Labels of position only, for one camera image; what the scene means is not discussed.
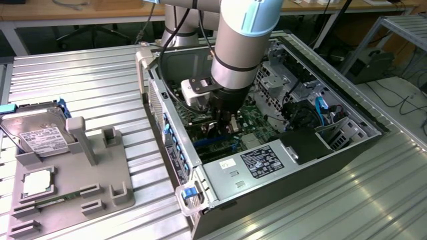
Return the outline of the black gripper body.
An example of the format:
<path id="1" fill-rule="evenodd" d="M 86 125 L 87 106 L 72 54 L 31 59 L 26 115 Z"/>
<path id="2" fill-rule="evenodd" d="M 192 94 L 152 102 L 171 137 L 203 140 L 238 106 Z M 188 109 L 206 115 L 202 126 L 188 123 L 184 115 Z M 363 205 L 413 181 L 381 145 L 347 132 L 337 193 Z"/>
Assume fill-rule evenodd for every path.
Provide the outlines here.
<path id="1" fill-rule="evenodd" d="M 210 107 L 214 118 L 231 118 L 244 104 L 250 87 L 240 89 L 220 88 L 211 92 Z"/>

